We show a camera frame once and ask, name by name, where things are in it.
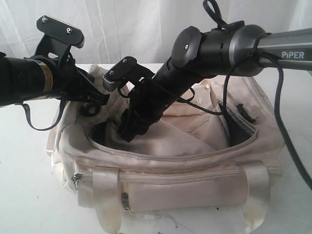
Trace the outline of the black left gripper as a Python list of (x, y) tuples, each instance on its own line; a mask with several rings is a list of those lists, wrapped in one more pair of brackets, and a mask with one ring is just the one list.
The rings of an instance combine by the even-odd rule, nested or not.
[(31, 59), (49, 66), (52, 76), (51, 96), (67, 101), (106, 105), (109, 95), (96, 87), (96, 78), (76, 67), (70, 49), (72, 46), (43, 35)]

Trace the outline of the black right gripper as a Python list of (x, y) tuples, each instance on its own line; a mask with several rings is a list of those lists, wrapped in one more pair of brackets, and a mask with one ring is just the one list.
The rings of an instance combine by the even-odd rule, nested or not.
[(145, 134), (164, 111), (193, 85), (193, 73), (165, 63), (153, 73), (133, 63), (127, 66), (126, 78), (135, 87), (130, 92), (130, 105), (120, 118), (119, 136), (126, 142)]

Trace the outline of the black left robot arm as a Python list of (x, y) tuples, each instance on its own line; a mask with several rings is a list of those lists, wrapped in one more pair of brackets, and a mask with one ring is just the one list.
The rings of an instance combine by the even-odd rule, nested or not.
[(95, 87), (95, 78), (78, 68), (70, 53), (72, 46), (83, 44), (82, 32), (44, 34), (29, 58), (11, 58), (1, 53), (0, 104), (56, 98), (105, 105), (109, 96)]

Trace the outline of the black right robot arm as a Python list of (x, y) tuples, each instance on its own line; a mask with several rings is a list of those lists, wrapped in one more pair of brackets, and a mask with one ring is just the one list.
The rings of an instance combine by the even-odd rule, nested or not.
[(236, 30), (214, 29), (207, 33), (190, 26), (177, 37), (171, 57), (152, 73), (125, 57), (121, 76), (134, 84), (130, 105), (121, 116), (118, 134), (125, 141), (143, 135), (164, 111), (195, 83), (218, 75), (252, 77), (272, 63), (260, 58), (271, 55), (283, 68), (310, 70), (312, 31), (302, 29), (267, 33), (257, 25)]

